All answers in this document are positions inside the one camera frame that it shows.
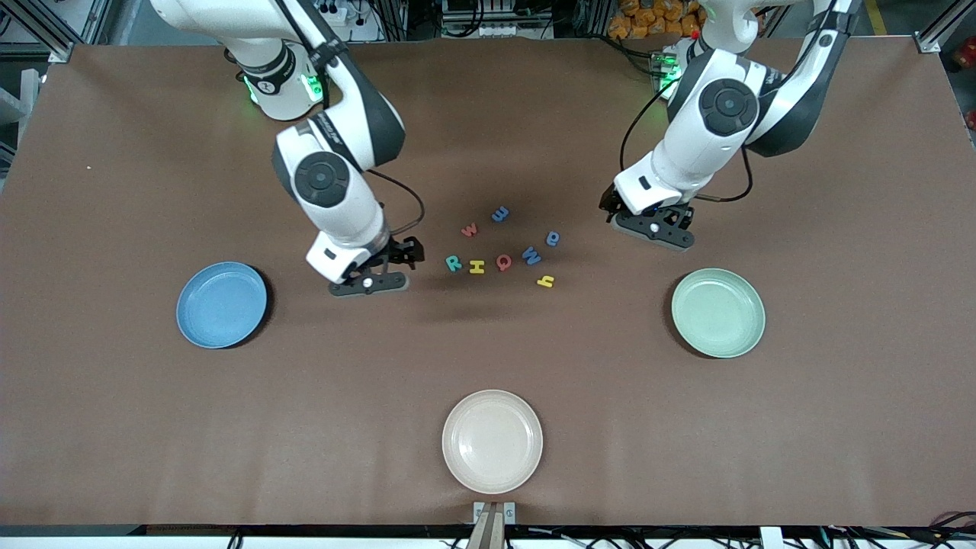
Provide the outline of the green plate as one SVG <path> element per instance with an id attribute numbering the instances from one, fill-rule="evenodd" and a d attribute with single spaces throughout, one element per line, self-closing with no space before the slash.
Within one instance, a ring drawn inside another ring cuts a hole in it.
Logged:
<path id="1" fill-rule="evenodd" d="M 695 351 L 711 358 L 742 357 L 766 332 L 766 306 L 759 292 L 736 272 L 702 268 L 674 287 L 670 316 Z"/>

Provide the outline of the grey side fixture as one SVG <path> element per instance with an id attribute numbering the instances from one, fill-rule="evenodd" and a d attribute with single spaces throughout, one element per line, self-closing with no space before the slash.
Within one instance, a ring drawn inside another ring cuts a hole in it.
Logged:
<path id="1" fill-rule="evenodd" d="M 7 143 L 0 139 L 0 187 L 9 175 L 15 153 L 27 131 L 44 79 L 37 69 L 24 69 L 21 70 L 20 91 L 17 96 L 0 86 L 0 130 L 4 127 L 14 127 L 17 130 L 13 142 Z"/>

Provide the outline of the beige plate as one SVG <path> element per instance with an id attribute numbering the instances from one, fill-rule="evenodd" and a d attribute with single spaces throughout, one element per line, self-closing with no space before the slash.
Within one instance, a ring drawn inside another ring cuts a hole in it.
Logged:
<path id="1" fill-rule="evenodd" d="M 519 489 L 544 452 L 541 420 L 508 390 L 478 390 L 448 414 L 441 435 L 444 462 L 467 489 L 499 496 Z"/>

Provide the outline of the aluminium frame profile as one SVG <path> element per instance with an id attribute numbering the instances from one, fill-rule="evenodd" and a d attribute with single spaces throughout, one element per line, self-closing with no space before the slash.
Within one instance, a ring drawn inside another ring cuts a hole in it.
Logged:
<path id="1" fill-rule="evenodd" d="M 3 8 L 49 51 L 50 63 L 67 63 L 82 38 L 41 0 L 0 0 Z"/>
<path id="2" fill-rule="evenodd" d="M 940 53 L 952 32 L 976 9 L 976 0 L 952 0 L 926 27 L 914 31 L 913 40 L 918 53 Z"/>

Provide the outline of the black equipment rack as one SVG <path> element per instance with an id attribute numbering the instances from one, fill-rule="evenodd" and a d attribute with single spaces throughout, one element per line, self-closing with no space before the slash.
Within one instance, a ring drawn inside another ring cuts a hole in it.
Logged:
<path id="1" fill-rule="evenodd" d="M 435 0 L 435 27 L 454 39 L 554 38 L 554 0 Z"/>

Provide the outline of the blue plate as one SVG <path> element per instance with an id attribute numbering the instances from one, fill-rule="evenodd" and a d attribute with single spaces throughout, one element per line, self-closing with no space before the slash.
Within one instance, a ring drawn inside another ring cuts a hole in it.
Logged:
<path id="1" fill-rule="evenodd" d="M 232 348 L 258 331 L 268 307 L 268 285 L 255 268 L 216 263 L 186 282 L 175 304 L 175 324 L 195 346 Z"/>

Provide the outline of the orange snack bag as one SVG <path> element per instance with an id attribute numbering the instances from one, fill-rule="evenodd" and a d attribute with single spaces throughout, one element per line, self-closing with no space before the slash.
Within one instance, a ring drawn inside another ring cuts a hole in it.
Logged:
<path id="1" fill-rule="evenodd" d="M 655 34 L 696 38 L 707 19 L 707 11 L 697 0 L 616 0 L 606 36 L 612 40 Z"/>

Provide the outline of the white power strip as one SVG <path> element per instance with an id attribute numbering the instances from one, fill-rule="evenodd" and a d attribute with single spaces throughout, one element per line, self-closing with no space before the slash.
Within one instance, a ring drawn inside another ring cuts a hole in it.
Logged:
<path id="1" fill-rule="evenodd" d="M 358 11 L 349 0 L 313 0 L 314 7 L 331 27 L 348 27 L 358 20 Z"/>

